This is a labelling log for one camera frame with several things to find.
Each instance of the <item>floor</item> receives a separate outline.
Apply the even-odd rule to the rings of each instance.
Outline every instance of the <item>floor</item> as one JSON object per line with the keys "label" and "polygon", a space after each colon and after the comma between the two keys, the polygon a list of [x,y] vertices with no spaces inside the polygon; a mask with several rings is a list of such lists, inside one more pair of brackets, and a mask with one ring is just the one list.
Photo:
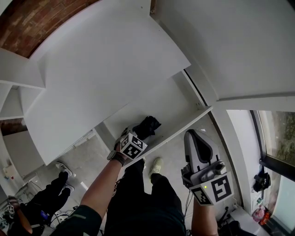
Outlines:
{"label": "floor", "polygon": [[[230,163],[225,153],[224,147],[209,116],[204,116],[202,119],[196,122],[192,128],[204,131],[218,145],[220,157],[225,162],[227,171],[231,171]],[[181,133],[170,142],[156,150],[152,155],[146,156],[147,167],[143,171],[143,177],[145,191],[146,193],[151,193],[152,184],[148,179],[148,170],[150,169],[153,160],[156,157],[162,157],[164,159],[164,166],[161,170],[161,174],[165,175],[169,179],[172,187],[175,189],[177,195],[182,201],[184,211],[189,191],[185,188],[181,179],[181,168],[186,165],[183,137],[184,133]],[[76,175],[75,177],[69,178],[69,184],[75,187],[75,191],[69,197],[66,205],[61,209],[62,212],[72,210],[74,206],[79,205],[79,202],[87,190],[87,187],[91,185],[100,171],[107,164],[107,155],[108,153],[104,150],[101,143],[95,136],[58,159],[59,161],[65,163]],[[54,163],[46,167],[41,167],[37,170],[39,181],[37,181],[36,184],[38,184],[41,188],[44,188],[58,176],[58,173],[59,171],[55,167]],[[119,177],[121,177],[123,173],[124,171],[122,170],[119,174]],[[232,210],[233,203],[240,203],[240,197],[235,181],[234,192],[234,198],[229,198],[225,202],[215,206],[217,219],[222,216],[226,206]],[[189,205],[186,214],[186,225],[188,229],[191,226],[192,211],[193,201]]]}

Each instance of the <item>wrist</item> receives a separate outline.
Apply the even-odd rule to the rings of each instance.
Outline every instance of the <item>wrist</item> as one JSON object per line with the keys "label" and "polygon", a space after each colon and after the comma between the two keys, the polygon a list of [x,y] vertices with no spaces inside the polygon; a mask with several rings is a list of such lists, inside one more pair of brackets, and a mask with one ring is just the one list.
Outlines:
{"label": "wrist", "polygon": [[118,162],[120,162],[122,164],[122,166],[125,165],[125,158],[124,156],[119,153],[118,151],[111,151],[110,154],[107,157],[107,160],[117,160]]}
{"label": "wrist", "polygon": [[117,155],[121,156],[122,158],[124,158],[124,160],[127,159],[127,157],[125,155],[123,155],[122,153],[117,152]]}

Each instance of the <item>brick wall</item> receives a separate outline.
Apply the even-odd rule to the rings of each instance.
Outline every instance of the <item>brick wall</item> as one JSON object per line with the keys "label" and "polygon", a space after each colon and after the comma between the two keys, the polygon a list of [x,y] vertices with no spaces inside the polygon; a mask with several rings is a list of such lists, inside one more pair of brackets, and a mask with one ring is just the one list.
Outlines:
{"label": "brick wall", "polygon": [[22,125],[22,118],[11,120],[0,120],[0,128],[2,135],[12,135],[15,133],[27,131],[27,126]]}
{"label": "brick wall", "polygon": [[98,0],[13,0],[0,16],[0,47],[29,58],[66,20]]}

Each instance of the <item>sneaker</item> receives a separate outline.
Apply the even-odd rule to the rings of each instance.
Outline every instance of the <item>sneaker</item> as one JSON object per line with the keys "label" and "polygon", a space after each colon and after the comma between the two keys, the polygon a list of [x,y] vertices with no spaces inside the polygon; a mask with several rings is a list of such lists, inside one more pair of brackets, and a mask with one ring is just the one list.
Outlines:
{"label": "sneaker", "polygon": [[163,159],[158,157],[155,161],[153,161],[153,166],[148,174],[149,179],[151,179],[152,174],[159,174],[161,167],[163,165]]}
{"label": "sneaker", "polygon": [[61,162],[57,162],[55,164],[55,166],[57,168],[59,168],[61,172],[67,172],[68,173],[68,177],[72,176],[73,172],[71,172],[70,169],[68,167],[66,167],[64,164],[62,164]]}
{"label": "sneaker", "polygon": [[71,185],[69,185],[67,183],[64,185],[63,190],[64,189],[69,189],[71,191],[71,193],[75,190],[75,188],[73,186],[71,186]]}
{"label": "sneaker", "polygon": [[145,168],[147,167],[147,166],[146,166],[146,162],[147,162],[147,161],[146,161],[146,158],[145,158],[145,157],[143,157],[142,159],[143,159],[143,161],[144,161],[144,167],[143,167],[143,169],[145,169]]}

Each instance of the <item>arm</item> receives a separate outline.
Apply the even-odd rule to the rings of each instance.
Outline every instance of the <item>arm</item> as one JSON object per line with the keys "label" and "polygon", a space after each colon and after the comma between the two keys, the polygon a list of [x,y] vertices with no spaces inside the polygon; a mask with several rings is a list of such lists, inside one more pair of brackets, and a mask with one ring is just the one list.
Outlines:
{"label": "arm", "polygon": [[28,219],[25,217],[24,213],[20,209],[20,205],[19,205],[17,199],[14,196],[8,196],[8,202],[13,206],[14,212],[16,212],[16,214],[18,215],[20,224],[24,227],[24,229],[26,231],[28,231],[30,234],[32,234],[33,229],[31,227]]}
{"label": "arm", "polygon": [[122,164],[119,161],[110,160],[86,191],[81,205],[67,220],[57,226],[51,236],[96,236],[111,201],[121,168]]}
{"label": "arm", "polygon": [[2,230],[0,230],[0,236],[6,236],[6,234]]}
{"label": "arm", "polygon": [[18,214],[18,217],[19,217],[20,224],[24,227],[25,230],[27,230],[30,234],[32,234],[33,229],[31,227],[28,219],[25,217],[24,213],[22,212],[22,210],[18,209],[17,214]]}
{"label": "arm", "polygon": [[119,161],[110,160],[85,193],[81,205],[94,209],[103,218],[121,168],[122,164]]}
{"label": "arm", "polygon": [[194,199],[194,213],[192,219],[193,236],[217,236],[217,222],[214,206],[200,206]]}

